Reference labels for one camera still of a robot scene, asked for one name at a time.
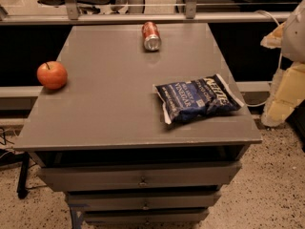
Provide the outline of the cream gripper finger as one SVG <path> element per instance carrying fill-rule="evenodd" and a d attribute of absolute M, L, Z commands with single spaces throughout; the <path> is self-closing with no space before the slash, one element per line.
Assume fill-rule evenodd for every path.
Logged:
<path fill-rule="evenodd" d="M 285 23 L 281 23 L 268 35 L 264 36 L 260 42 L 260 45 L 268 49 L 280 48 L 282 44 L 284 26 Z"/>
<path fill-rule="evenodd" d="M 272 81 L 261 122 L 268 127 L 282 124 L 305 100 L 305 65 L 294 62 L 287 70 L 278 69 Z"/>

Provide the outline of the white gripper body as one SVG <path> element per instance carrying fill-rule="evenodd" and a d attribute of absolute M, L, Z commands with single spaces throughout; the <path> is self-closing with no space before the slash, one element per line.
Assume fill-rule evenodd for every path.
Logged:
<path fill-rule="evenodd" d="M 294 62 L 305 62 L 305 0 L 288 17 L 282 34 L 282 54 Z"/>

